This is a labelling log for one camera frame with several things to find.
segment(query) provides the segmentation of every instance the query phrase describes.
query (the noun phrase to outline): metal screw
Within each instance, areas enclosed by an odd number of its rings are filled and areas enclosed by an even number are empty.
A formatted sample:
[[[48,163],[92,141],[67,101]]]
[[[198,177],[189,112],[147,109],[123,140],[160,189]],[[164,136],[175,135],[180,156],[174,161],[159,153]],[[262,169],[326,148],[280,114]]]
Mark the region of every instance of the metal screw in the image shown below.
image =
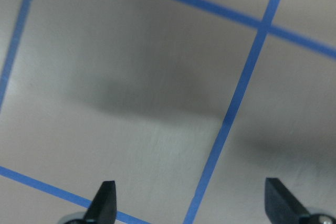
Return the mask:
[[[321,224],[333,224],[332,219],[330,219],[328,216],[320,215],[319,222]]]

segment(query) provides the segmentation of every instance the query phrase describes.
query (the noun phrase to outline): metal surface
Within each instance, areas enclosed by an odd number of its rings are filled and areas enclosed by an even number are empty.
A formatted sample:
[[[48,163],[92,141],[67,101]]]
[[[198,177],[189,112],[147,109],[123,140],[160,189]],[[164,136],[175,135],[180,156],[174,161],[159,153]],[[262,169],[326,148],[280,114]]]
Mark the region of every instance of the metal surface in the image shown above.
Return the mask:
[[[323,214],[315,214],[309,218],[308,224],[335,224],[336,219]]]
[[[119,220],[183,222],[269,0],[209,1],[223,7],[32,0],[0,114],[0,164],[28,177],[1,178],[1,223],[57,223],[111,177]],[[0,65],[20,2],[0,0]],[[334,8],[282,0],[273,26],[333,46]],[[240,12],[254,25],[237,22]],[[269,176],[336,215],[336,62],[277,36],[266,38],[196,224],[269,223]]]

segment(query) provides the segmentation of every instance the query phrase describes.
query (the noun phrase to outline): gray floor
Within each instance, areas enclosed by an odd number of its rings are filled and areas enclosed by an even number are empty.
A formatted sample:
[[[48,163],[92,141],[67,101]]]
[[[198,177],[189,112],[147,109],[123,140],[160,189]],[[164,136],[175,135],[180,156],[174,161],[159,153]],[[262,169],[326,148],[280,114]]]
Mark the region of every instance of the gray floor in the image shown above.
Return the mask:
[[[269,0],[210,1],[261,19]],[[20,3],[0,0],[1,62]],[[333,45],[335,15],[334,0],[282,0],[274,23]],[[182,223],[255,35],[173,0],[33,0],[1,166],[88,199],[114,179],[119,211]],[[336,215],[335,84],[335,60],[268,36],[195,223],[269,223],[266,176]],[[0,179],[1,223],[85,211]]]

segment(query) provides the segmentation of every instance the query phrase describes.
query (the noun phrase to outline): grid line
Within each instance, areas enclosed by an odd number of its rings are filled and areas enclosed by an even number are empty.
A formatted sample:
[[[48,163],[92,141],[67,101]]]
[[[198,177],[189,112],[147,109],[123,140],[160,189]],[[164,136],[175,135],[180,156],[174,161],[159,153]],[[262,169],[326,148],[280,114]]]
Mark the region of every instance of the grid line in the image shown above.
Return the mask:
[[[20,44],[23,30],[25,28],[31,1],[32,0],[22,0],[22,4],[16,19],[14,31],[10,39],[7,55],[5,58],[5,63],[0,77],[0,111],[4,101],[9,77],[11,75],[11,71],[13,68],[16,52]]]
[[[37,189],[39,191],[43,191],[50,195],[56,196],[68,202],[74,203],[81,207],[88,208],[91,204],[91,200],[85,199],[76,194],[72,194],[68,191],[52,186],[50,184],[43,183],[39,180],[20,174],[3,166],[0,166],[0,175],[17,181],[26,186]],[[117,212],[117,220],[125,222],[127,224],[149,224],[146,221],[140,220],[136,217],[130,216],[120,211]]]
[[[220,16],[225,19],[232,20],[234,22],[246,25],[251,28],[258,29],[260,25],[262,25],[262,22],[256,17],[252,17],[248,14],[242,13],[238,10],[234,10],[232,8],[223,5],[218,5],[208,0],[175,0],[175,1],[181,2],[185,5],[193,6],[197,9],[201,9],[205,12]],[[296,33],[294,31],[284,29],[279,26],[270,26],[268,28],[268,32],[281,39],[297,44],[301,47],[308,48],[320,54],[336,59],[336,48],[323,42],[320,42],[316,39],[311,39],[307,36]]]
[[[215,143],[210,151],[208,160],[204,166],[201,178],[198,182],[195,191],[195,195],[190,203],[183,224],[192,224],[194,222],[197,211],[199,209],[199,206],[201,205],[203,196],[205,194],[206,188],[210,182],[211,176],[214,172],[217,161],[222,152],[227,136],[230,132],[231,126],[235,120],[240,104],[243,100],[245,91],[247,89],[254,67],[257,63],[262,46],[264,45],[268,28],[272,23],[272,20],[275,16],[279,3],[280,0],[269,0],[268,2],[266,11],[263,16],[263,20],[261,22],[262,25],[259,27],[257,35],[253,41],[243,71],[240,75],[236,90],[234,92],[231,103],[224,117],[222,127],[220,128]]]

